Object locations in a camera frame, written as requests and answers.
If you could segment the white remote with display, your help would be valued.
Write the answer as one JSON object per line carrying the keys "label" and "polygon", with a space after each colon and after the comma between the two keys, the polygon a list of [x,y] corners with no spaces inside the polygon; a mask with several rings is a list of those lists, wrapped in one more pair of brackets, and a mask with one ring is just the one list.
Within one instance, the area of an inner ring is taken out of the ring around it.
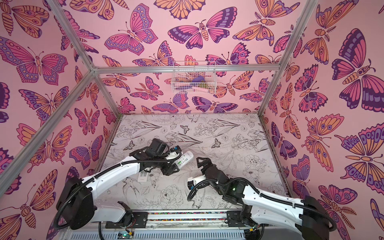
{"label": "white remote with display", "polygon": [[174,165],[181,170],[185,167],[190,161],[194,159],[194,154],[191,151],[184,153],[178,160],[174,162]]}

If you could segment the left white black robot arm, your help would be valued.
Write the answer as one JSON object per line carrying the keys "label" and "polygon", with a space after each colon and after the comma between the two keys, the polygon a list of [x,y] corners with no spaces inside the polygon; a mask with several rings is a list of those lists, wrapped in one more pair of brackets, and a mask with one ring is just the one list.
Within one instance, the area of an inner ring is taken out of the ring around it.
{"label": "left white black robot arm", "polygon": [[86,178],[72,177],[62,190],[56,205],[53,220],[56,230],[77,230],[90,222],[119,222],[128,213],[124,203],[116,207],[98,207],[95,201],[113,185],[123,179],[144,171],[159,168],[169,176],[174,171],[174,162],[183,155],[180,146],[170,148],[165,142],[153,139],[151,145],[133,151],[128,157],[101,172]]}

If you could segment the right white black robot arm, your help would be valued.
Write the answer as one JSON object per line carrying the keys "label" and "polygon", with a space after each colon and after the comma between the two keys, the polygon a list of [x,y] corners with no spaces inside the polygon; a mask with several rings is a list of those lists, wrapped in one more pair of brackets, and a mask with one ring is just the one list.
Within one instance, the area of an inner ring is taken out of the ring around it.
{"label": "right white black robot arm", "polygon": [[336,221],[310,196],[290,198],[260,190],[245,178],[229,178],[209,158],[198,157],[197,166],[202,176],[188,181],[188,201],[198,190],[211,187],[225,202],[242,207],[236,221],[246,226],[281,227],[305,240],[327,240],[337,230]]}

